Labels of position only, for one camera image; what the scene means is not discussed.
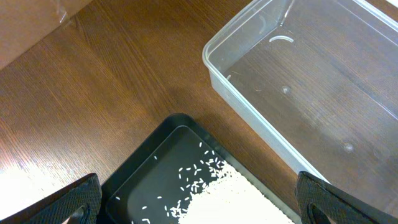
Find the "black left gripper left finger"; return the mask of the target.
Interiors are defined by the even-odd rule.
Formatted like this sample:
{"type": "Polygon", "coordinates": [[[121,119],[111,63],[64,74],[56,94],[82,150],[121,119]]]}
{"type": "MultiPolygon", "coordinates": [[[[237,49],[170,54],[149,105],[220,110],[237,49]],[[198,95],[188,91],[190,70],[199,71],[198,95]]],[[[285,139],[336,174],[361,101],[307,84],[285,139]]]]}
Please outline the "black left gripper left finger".
{"type": "Polygon", "coordinates": [[[101,198],[98,176],[90,173],[1,223],[95,223],[101,198]]]}

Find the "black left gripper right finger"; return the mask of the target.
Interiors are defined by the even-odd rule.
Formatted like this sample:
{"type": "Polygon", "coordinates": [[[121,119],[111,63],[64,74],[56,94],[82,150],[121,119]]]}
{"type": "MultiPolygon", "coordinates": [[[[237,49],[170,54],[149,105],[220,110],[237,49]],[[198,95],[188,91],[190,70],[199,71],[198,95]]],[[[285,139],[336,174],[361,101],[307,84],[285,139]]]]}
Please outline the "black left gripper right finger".
{"type": "Polygon", "coordinates": [[[298,174],[295,196],[302,223],[394,223],[384,213],[309,172],[298,174]]]}

